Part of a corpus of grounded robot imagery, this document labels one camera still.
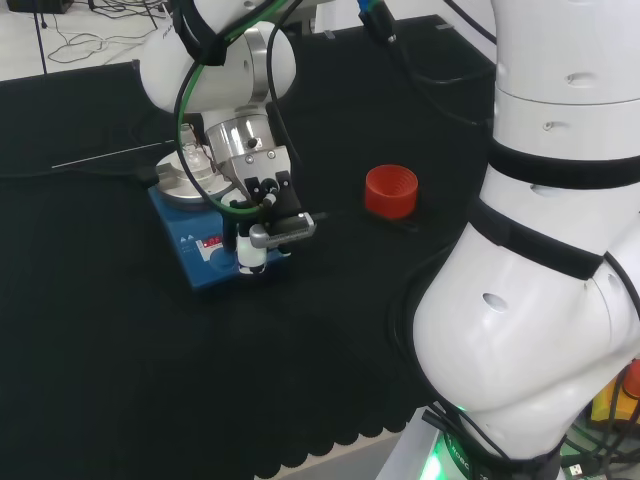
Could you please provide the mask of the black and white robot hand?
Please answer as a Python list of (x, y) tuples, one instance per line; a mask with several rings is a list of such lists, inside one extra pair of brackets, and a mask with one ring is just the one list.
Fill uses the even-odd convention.
[(312, 233), (315, 224), (302, 209), (291, 174), (249, 178), (247, 193), (235, 188), (222, 197), (231, 212), (223, 215), (224, 234), (231, 241), (242, 274), (261, 274), (273, 256), (288, 253), (288, 245)]

